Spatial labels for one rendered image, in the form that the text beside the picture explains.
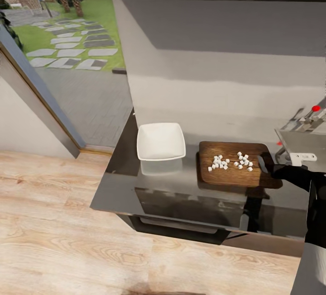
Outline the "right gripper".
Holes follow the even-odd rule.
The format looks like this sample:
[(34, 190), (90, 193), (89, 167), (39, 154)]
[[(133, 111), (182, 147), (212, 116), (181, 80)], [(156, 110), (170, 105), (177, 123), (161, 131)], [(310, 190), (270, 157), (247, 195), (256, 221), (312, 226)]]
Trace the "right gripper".
[(308, 171), (308, 167), (305, 165), (291, 166), (285, 164), (265, 164), (265, 167), (271, 172), (272, 178), (287, 180), (296, 186), (296, 175), (301, 171)]

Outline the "cutting board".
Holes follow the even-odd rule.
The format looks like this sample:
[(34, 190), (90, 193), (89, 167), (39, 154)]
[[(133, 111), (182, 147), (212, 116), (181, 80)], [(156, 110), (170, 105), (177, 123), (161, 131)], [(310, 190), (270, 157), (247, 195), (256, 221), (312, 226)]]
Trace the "cutting board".
[[(247, 156), (247, 160), (253, 165), (241, 165), (241, 156)], [(271, 172), (267, 173), (262, 170), (257, 156), (261, 156), (265, 164), (275, 164), (268, 147), (262, 143), (236, 143), (236, 142), (212, 142), (203, 141), (199, 143), (200, 170), (201, 180), (207, 184), (228, 185), (228, 186), (245, 186), (257, 188), (279, 189), (283, 187), (282, 179), (274, 179)], [(222, 155), (222, 162), (229, 159), (228, 168), (213, 167), (214, 156)], [(237, 165), (235, 165), (237, 163)], [(208, 167), (212, 167), (211, 171)], [(249, 171), (251, 167), (253, 170)]]

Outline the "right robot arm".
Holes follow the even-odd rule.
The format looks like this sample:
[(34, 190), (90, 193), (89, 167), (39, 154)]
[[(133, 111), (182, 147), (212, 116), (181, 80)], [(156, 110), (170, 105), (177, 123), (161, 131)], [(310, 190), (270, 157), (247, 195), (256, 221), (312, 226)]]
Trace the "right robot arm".
[(304, 248), (290, 295), (326, 295), (326, 173), (310, 172), (303, 162), (313, 153), (289, 153), (286, 164), (265, 164), (274, 179), (287, 180), (309, 192)]

